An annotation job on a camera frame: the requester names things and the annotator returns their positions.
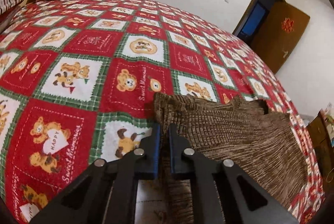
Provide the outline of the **red patchwork bear bedspread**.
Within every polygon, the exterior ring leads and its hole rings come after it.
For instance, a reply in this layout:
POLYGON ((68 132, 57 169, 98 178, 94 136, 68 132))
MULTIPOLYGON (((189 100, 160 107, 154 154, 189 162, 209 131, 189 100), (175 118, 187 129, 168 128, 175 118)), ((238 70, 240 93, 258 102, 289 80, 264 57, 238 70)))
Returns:
POLYGON ((29 221, 97 158, 150 135, 156 92, 228 103, 264 99, 290 115, 306 176, 283 204, 307 223, 324 199, 309 133, 269 67, 240 39, 152 0, 29 4, 1 33, 1 198, 29 221))

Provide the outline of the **dark door frame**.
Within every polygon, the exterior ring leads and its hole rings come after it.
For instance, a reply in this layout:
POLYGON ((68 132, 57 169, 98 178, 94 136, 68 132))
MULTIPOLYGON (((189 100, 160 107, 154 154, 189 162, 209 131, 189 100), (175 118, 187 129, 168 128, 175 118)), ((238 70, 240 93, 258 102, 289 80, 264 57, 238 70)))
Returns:
POLYGON ((251 0, 233 30, 233 35, 243 40, 248 46, 251 46, 255 35, 269 15, 272 6, 277 2, 286 2, 286 0, 251 0))

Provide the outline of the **brown wooden door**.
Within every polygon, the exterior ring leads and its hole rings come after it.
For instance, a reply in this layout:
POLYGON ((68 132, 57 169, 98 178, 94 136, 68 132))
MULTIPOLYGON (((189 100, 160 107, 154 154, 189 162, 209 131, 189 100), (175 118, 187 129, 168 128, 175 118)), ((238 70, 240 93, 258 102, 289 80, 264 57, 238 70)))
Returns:
POLYGON ((277 2, 255 35, 251 48, 276 74, 301 39, 309 21, 309 15, 303 11, 287 2, 277 2), (294 20, 294 31, 291 33, 281 29, 281 23, 286 17, 294 20), (284 51, 289 52, 286 58, 283 58, 284 51))

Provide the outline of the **brown knitted sweater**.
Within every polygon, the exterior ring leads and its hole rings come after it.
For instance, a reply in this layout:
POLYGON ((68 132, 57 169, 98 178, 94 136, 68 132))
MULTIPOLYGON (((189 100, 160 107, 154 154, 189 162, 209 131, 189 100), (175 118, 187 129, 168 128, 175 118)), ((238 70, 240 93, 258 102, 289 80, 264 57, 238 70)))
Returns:
POLYGON ((162 189, 170 223, 193 223, 190 183, 170 173, 168 127, 207 158, 232 159, 285 209, 307 182, 307 165, 292 133, 289 115, 270 110, 263 99, 235 96, 222 104, 191 95, 153 98, 156 121, 162 126, 162 189))

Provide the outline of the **wooden bedside furniture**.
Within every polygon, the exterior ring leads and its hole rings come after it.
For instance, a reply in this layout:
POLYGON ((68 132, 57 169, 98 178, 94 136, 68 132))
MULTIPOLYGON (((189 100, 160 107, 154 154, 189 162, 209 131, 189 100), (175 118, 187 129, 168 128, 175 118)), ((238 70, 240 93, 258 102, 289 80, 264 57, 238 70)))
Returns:
POLYGON ((321 109, 308 124, 323 186, 326 193, 333 193, 333 104, 321 109))

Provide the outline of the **red double-happiness door decal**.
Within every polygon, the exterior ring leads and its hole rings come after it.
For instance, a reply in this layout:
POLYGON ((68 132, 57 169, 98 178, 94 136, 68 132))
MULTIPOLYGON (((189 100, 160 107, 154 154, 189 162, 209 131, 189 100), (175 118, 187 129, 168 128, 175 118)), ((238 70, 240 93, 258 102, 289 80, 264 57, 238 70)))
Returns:
POLYGON ((291 33, 294 31, 294 20, 289 17, 284 18, 281 23, 281 29, 286 33, 291 33))

